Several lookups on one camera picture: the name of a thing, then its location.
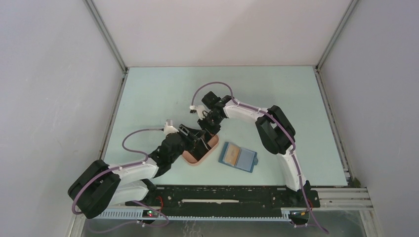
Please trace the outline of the pink oval tray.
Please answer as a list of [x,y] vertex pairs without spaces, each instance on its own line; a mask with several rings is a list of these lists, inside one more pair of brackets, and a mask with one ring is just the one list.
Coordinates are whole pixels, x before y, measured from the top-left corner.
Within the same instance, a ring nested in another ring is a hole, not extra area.
[[182,158],[187,164],[197,166],[201,164],[219,144],[219,137],[217,135],[210,135],[208,139],[204,137],[198,141],[198,145],[193,153],[183,152]]

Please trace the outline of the gold credit card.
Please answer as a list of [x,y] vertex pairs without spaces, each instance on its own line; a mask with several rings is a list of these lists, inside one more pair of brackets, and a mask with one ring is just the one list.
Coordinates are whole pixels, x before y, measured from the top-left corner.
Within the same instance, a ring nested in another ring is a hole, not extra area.
[[235,165],[237,162],[239,153],[240,153],[240,147],[234,144],[229,144],[228,148],[226,149],[224,161],[227,164]]

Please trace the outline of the blue card holder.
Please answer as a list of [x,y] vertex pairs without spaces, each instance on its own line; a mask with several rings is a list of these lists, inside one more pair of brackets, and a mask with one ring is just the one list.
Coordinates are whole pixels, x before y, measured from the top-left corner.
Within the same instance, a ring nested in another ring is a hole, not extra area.
[[227,164],[224,161],[225,158],[225,153],[226,153],[226,149],[228,148],[229,144],[234,144],[231,142],[225,142],[222,150],[221,150],[221,154],[219,156],[218,162],[224,165],[227,165],[229,167],[238,169],[238,170],[242,170],[248,173],[253,173],[253,169],[254,167],[258,164],[258,158],[257,158],[257,152],[240,147],[236,144],[236,146],[240,147],[240,153],[237,159],[237,162],[235,165],[230,165]]

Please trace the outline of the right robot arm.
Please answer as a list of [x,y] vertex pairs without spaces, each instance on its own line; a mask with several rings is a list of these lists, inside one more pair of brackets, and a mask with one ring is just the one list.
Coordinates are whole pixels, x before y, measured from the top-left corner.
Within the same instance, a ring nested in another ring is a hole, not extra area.
[[190,111],[197,113],[201,129],[217,134],[224,119],[239,119],[256,126],[264,148],[279,157],[280,164],[289,189],[288,202],[301,206],[307,200],[311,185],[305,178],[296,156],[295,129],[276,105],[260,108],[242,103],[231,95],[223,98],[213,92],[207,93],[202,105],[190,105]]

